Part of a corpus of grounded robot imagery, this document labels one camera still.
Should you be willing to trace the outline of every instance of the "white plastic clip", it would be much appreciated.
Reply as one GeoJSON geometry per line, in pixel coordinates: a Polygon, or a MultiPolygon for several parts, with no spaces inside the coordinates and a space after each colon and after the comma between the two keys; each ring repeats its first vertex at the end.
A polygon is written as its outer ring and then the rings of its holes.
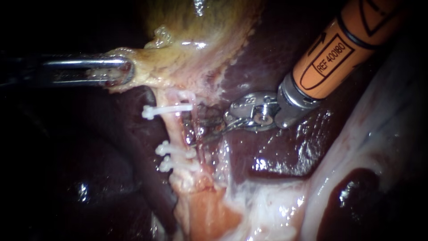
{"type": "Polygon", "coordinates": [[[171,145],[169,141],[162,142],[162,144],[160,144],[156,148],[155,153],[162,157],[165,156],[166,154],[171,154],[171,153],[181,154],[185,156],[187,159],[196,157],[196,150],[194,148],[191,148],[190,150],[184,150],[175,145],[171,145]]]}
{"type": "Polygon", "coordinates": [[[149,105],[145,105],[143,109],[144,110],[141,113],[141,116],[143,118],[146,118],[147,120],[153,120],[155,115],[160,115],[163,113],[191,111],[193,110],[193,105],[188,103],[171,105],[171,106],[163,106],[163,107],[152,107],[149,105]]]}

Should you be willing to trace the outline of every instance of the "metal grasper jaw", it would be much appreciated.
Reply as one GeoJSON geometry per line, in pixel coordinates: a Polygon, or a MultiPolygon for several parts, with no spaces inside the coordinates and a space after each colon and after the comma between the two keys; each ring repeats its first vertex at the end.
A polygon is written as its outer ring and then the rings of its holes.
{"type": "Polygon", "coordinates": [[[223,116],[226,130],[258,132],[275,128],[275,115],[280,109],[276,96],[276,92],[260,91],[234,101],[223,116]]]}

